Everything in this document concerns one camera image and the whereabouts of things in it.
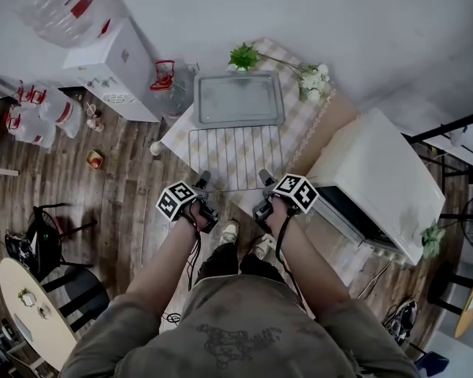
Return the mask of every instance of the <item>green plant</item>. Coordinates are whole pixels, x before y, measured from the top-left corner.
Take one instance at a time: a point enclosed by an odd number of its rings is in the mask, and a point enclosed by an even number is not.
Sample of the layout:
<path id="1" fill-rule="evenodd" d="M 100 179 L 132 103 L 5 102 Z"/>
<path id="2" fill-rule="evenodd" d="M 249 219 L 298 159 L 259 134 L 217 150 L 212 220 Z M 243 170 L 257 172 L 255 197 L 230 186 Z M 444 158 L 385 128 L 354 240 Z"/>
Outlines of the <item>green plant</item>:
<path id="1" fill-rule="evenodd" d="M 17 294 L 17 297 L 21 300 L 21 302 L 23 302 L 23 305 L 24 306 L 27 306 L 26 305 L 26 302 L 24 302 L 24 298 L 23 296 L 25 296 L 26 294 L 28 294 L 30 291 L 26 288 L 23 288 L 23 290 L 21 290 L 18 294 Z"/>
<path id="2" fill-rule="evenodd" d="M 444 235 L 445 229 L 438 228 L 436 223 L 422 232 L 425 259 L 434 258 L 440 254 L 440 242 Z"/>
<path id="3" fill-rule="evenodd" d="M 228 64 L 235 65 L 237 69 L 249 70 L 257 64 L 258 54 L 256 49 L 244 43 L 230 52 Z"/>

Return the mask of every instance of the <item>olive green t-shirt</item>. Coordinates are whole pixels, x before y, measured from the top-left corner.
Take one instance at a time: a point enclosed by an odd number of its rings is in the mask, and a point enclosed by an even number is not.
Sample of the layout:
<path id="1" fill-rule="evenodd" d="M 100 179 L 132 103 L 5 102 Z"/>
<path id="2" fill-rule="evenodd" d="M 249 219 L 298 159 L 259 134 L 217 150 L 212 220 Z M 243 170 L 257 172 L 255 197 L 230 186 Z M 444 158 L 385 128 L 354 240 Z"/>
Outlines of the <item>olive green t-shirt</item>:
<path id="1" fill-rule="evenodd" d="M 318 321 L 283 283 L 251 275 L 202 280 L 178 327 L 117 297 L 78 342 L 61 378 L 416 377 L 415 366 L 359 300 Z"/>

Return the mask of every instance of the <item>foot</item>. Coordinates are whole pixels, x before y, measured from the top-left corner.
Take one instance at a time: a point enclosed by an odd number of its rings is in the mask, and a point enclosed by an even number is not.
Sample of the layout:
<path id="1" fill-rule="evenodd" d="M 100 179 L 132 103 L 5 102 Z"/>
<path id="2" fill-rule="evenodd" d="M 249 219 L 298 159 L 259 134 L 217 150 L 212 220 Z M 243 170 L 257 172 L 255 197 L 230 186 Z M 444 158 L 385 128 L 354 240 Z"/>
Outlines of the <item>foot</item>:
<path id="1" fill-rule="evenodd" d="M 276 245 L 277 243 L 275 242 L 275 238 L 270 234 L 265 234 L 254 241 L 254 245 L 249 254 L 255 255 L 260 261 L 262 261 L 266 254 L 268 254 L 270 248 L 275 248 Z"/>
<path id="2" fill-rule="evenodd" d="M 219 244 L 235 243 L 238 237 L 238 223 L 235 220 L 228 221 L 222 229 Z"/>

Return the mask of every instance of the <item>white cabinet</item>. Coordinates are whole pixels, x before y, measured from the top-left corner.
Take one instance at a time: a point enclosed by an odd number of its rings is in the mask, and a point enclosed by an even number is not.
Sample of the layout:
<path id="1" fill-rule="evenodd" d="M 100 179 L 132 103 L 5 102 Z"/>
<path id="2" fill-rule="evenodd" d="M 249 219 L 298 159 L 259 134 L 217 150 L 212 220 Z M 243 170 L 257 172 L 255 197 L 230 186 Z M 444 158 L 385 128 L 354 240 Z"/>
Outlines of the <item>white cabinet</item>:
<path id="1" fill-rule="evenodd" d="M 63 71 L 128 120 L 159 122 L 149 86 L 155 66 L 128 19 L 111 21 L 107 35 L 71 49 Z"/>

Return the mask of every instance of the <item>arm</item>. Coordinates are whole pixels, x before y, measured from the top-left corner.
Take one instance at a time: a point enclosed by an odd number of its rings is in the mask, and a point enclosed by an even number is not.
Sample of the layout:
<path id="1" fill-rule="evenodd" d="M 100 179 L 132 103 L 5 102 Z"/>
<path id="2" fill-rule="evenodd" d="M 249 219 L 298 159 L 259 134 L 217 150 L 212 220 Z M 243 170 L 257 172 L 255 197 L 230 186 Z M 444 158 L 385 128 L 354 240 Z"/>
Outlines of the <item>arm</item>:
<path id="1" fill-rule="evenodd" d="M 207 221 L 199 215 L 198 202 L 192 204 L 191 211 L 198 228 L 203 229 Z M 161 316 L 177 288 L 195 240 L 193 225 L 181 217 L 126 293 L 112 301 L 77 343 L 60 377 L 120 374 L 126 355 L 134 354 L 158 334 Z"/>
<path id="2" fill-rule="evenodd" d="M 277 239 L 288 206 L 279 198 L 272 199 L 274 212 L 266 219 L 272 234 Z M 350 299 L 347 287 L 330 264 L 314 248 L 296 221 L 291 219 L 282 240 L 282 252 L 289 268 L 316 317 L 327 308 Z"/>
<path id="3" fill-rule="evenodd" d="M 199 215 L 198 202 L 192 204 L 191 212 L 198 229 L 204 229 L 207 220 Z M 139 302 L 157 318 L 161 318 L 177 288 L 195 240 L 193 225 L 181 217 L 154 257 L 130 283 L 125 297 Z"/>
<path id="4" fill-rule="evenodd" d="M 276 239 L 288 207 L 276 197 L 272 204 L 274 212 L 266 223 Z M 294 219 L 285 230 L 282 252 L 308 306 L 348 358 L 380 378 L 418 376 L 364 302 L 350 298 L 347 287 Z"/>

